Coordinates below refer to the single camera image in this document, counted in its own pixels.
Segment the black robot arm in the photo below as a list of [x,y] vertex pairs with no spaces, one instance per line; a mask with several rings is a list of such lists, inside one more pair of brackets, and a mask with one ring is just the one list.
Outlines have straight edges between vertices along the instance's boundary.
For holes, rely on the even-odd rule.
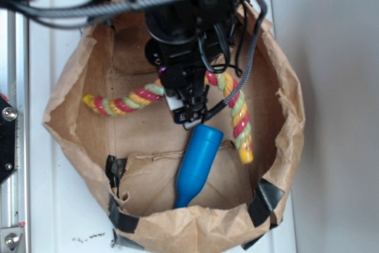
[[217,56],[230,61],[229,43],[234,37],[235,12],[241,0],[93,0],[88,4],[44,9],[27,5],[29,0],[1,0],[1,7],[44,24],[48,18],[86,17],[105,21],[125,12],[142,11],[150,40],[145,55],[159,71],[164,89],[183,105],[176,110],[178,123],[207,121],[233,99],[228,95],[208,109],[208,89],[201,82]]

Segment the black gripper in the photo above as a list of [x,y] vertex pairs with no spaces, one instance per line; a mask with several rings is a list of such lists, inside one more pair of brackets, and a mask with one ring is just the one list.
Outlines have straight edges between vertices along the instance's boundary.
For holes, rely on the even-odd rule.
[[146,14],[151,39],[145,48],[148,61],[159,69],[169,98],[181,101],[174,120],[191,129],[224,109],[207,109],[205,73],[223,74],[231,62],[237,6],[242,0],[185,0],[170,2]]

